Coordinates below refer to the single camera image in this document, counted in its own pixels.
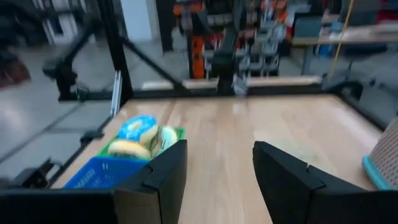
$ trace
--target teal basket rim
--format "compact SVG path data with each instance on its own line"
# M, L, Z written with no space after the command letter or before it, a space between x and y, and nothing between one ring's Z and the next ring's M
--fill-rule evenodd
M382 175L376 170L369 156L364 156L362 158L362 167L367 173L368 177L371 179L372 183L376 185L378 189L381 190L392 190L389 184L384 180Z

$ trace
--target woven basket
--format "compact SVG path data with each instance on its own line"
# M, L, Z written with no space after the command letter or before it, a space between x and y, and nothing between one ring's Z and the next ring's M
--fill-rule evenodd
M363 168L379 189L398 189L398 117L384 131Z

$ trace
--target chair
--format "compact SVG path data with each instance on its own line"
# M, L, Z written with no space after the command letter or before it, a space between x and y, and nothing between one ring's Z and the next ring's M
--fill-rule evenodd
M348 13L350 0L341 1L341 11L339 22L344 23ZM348 25L366 26L377 23L377 12L380 9L380 0L362 0L355 1L351 15L349 17ZM349 60L346 78L351 73L353 62L365 60L375 54L383 53L387 50L387 44L358 44L358 45L344 45L341 48L341 54Z

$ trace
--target blue plastic basket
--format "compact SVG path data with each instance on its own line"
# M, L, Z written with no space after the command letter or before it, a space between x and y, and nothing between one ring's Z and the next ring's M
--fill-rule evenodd
M134 174L148 162L141 159L93 157L63 188L105 189Z

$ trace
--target blue packaged donut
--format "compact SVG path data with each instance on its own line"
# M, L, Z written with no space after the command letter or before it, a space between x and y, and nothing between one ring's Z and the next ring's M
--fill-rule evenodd
M118 138L145 144L156 136L158 129L156 119L153 116L140 115L131 118L122 125Z

